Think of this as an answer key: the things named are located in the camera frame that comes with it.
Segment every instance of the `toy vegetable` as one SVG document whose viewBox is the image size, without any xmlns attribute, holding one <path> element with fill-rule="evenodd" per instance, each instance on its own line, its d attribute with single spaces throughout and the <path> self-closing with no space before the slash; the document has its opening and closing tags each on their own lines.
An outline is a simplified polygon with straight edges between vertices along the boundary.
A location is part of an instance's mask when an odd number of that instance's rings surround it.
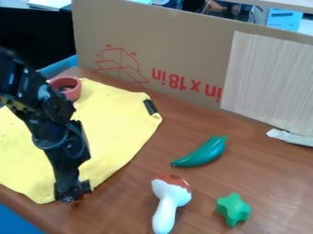
<svg viewBox="0 0 313 234">
<path fill-rule="evenodd" d="M 225 143 L 227 136 L 212 136 L 205 144 L 203 144 L 195 152 L 188 154 L 176 161 L 171 162 L 171 165 L 182 166 L 195 166 L 208 163 L 222 154 L 225 150 Z"/>
<path fill-rule="evenodd" d="M 151 184 L 160 199 L 152 219 L 153 231 L 168 234 L 174 227 L 177 207 L 183 207 L 191 200 L 191 188 L 176 175 L 158 175 Z"/>
</svg>

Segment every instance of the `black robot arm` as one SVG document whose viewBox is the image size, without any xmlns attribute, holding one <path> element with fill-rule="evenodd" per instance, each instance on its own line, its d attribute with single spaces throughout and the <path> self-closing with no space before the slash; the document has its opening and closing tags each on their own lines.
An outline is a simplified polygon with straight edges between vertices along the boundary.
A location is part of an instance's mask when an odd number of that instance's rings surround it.
<svg viewBox="0 0 313 234">
<path fill-rule="evenodd" d="M 70 119 L 76 111 L 72 102 L 13 53 L 0 48 L 1 103 L 26 124 L 34 145 L 48 157 L 57 200 L 68 204 L 91 192 L 89 181 L 79 181 L 78 168 L 91 156 L 81 122 Z"/>
</svg>

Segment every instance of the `desk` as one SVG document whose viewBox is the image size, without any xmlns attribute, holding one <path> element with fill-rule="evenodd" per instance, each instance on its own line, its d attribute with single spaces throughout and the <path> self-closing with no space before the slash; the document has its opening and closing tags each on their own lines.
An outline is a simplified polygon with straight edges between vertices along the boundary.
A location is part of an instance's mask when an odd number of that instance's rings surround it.
<svg viewBox="0 0 313 234">
<path fill-rule="evenodd" d="M 62 75 L 145 91 L 164 122 L 133 161 L 76 204 L 37 205 L 0 186 L 0 202 L 40 229 L 58 234 L 152 233 L 150 223 L 158 200 L 151 192 L 150 180 L 164 172 L 182 176 L 194 188 L 191 202 L 178 210 L 172 233 L 312 233 L 312 149 L 268 138 L 268 125 L 204 109 L 83 69 L 72 68 Z M 227 150 L 220 159 L 195 168 L 169 165 L 214 134 L 229 136 Z M 240 193 L 253 209 L 251 219 L 234 229 L 227 228 L 214 212 L 215 199 L 231 192 Z"/>
</svg>

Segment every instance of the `toy pepper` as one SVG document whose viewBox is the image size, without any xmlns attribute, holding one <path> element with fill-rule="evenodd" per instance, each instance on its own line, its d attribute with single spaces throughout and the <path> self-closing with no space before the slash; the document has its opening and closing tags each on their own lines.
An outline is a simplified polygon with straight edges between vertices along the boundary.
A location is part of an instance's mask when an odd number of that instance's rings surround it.
<svg viewBox="0 0 313 234">
<path fill-rule="evenodd" d="M 216 159 L 224 152 L 226 141 L 227 136 L 212 136 L 198 150 L 171 162 L 171 165 L 176 167 L 185 167 L 206 164 Z"/>
</svg>

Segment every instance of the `yellow cloth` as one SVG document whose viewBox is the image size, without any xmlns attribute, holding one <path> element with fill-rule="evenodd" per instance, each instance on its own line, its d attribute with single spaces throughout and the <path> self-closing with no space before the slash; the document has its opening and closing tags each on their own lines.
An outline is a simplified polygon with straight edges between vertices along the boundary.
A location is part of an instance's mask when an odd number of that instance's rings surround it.
<svg viewBox="0 0 313 234">
<path fill-rule="evenodd" d="M 80 180 L 89 179 L 93 190 L 135 156 L 162 118 L 148 114 L 143 92 L 86 79 L 81 84 L 73 119 L 81 120 L 92 155 L 80 167 Z M 32 144 L 27 127 L 6 107 L 0 109 L 0 184 L 44 204 L 54 200 L 54 182 L 49 160 Z"/>
</svg>

